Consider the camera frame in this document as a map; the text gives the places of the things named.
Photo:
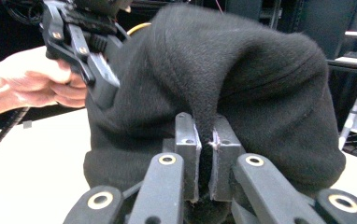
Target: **black equipment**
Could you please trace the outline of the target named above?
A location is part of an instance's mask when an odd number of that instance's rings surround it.
[[[66,60],[82,75],[90,96],[103,108],[120,86],[114,51],[130,38],[114,21],[130,0],[46,1],[42,21],[47,55]],[[316,200],[300,194],[273,163],[246,153],[228,121],[218,117],[213,139],[210,200],[231,202],[236,223],[357,223],[357,198],[340,190],[322,190]],[[191,115],[176,117],[175,139],[150,162],[144,181],[121,192],[99,186],[86,192],[64,223],[114,223],[122,202],[138,192],[128,223],[182,223],[184,201],[196,202],[201,144]],[[252,210],[242,205],[249,200]]]

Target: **black hoodie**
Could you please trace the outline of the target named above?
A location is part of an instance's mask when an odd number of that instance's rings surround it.
[[[113,106],[102,110],[87,98],[92,151],[84,171],[91,187],[125,190],[142,180],[162,140],[174,137],[180,112],[193,115],[204,146],[201,202],[186,215],[189,222],[217,223],[226,215],[212,216],[224,205],[202,197],[211,172],[207,142],[218,113],[247,152],[267,157],[299,191],[314,195],[337,181],[345,157],[317,44],[187,5],[165,7],[151,23],[111,62],[121,81]]]

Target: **white table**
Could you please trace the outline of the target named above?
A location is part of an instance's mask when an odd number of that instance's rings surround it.
[[[82,163],[90,149],[84,109],[12,129],[0,145],[0,224],[63,223],[89,190]],[[357,196],[357,158],[346,156],[333,188]]]

